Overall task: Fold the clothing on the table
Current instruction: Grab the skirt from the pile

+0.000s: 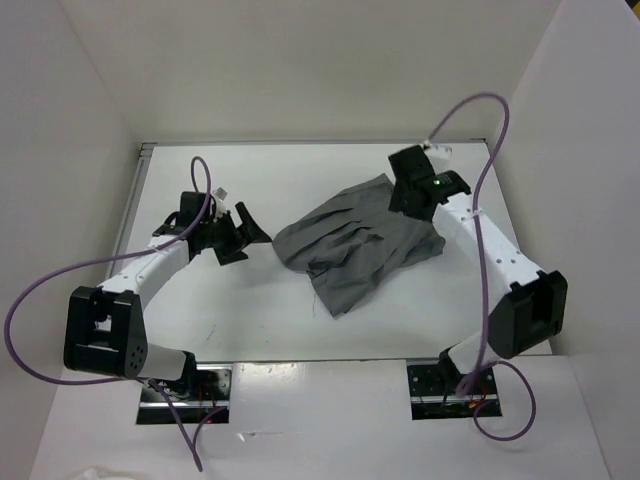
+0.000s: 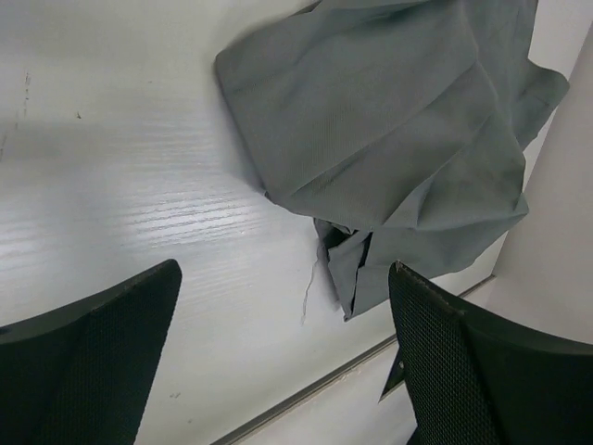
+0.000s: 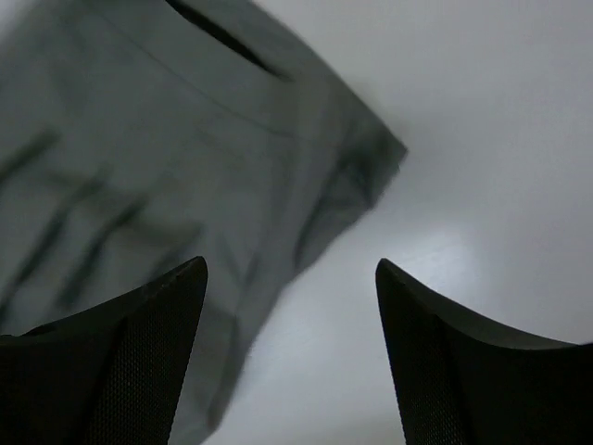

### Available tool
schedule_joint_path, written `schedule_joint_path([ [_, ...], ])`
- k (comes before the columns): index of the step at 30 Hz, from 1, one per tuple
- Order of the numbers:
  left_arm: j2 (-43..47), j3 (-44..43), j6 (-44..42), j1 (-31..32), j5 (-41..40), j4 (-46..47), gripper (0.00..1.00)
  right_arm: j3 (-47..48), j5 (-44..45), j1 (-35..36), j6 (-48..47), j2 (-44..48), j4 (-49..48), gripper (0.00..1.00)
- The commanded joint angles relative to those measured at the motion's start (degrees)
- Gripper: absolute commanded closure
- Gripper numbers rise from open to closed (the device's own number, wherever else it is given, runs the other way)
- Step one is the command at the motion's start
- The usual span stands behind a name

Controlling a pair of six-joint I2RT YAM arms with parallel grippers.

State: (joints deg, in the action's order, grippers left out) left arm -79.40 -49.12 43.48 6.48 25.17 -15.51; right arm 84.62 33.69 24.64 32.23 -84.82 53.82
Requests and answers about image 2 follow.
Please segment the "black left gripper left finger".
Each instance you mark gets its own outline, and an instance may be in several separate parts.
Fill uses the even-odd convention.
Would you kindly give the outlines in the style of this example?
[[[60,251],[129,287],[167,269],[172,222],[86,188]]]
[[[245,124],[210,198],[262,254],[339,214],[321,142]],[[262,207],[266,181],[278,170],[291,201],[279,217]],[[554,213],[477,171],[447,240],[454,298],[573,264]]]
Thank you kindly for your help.
[[[182,270],[162,263],[1,329],[4,444],[133,444]]]

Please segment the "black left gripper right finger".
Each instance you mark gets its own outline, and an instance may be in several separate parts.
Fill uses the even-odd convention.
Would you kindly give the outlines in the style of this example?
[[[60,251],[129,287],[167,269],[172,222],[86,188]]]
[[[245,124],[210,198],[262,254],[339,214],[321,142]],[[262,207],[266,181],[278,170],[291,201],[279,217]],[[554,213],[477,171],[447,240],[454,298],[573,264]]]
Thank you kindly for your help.
[[[505,319],[399,261],[388,288],[411,444],[591,443],[591,345]]]

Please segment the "grey pleated skirt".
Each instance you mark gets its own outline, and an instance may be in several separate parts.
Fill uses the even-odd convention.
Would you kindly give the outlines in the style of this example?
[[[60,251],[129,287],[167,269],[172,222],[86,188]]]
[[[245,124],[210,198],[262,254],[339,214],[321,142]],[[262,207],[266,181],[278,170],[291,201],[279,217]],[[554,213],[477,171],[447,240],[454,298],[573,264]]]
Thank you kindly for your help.
[[[314,221],[346,319],[390,266],[471,266],[529,211],[524,150],[566,95],[535,1],[320,1],[214,70],[266,197]]]

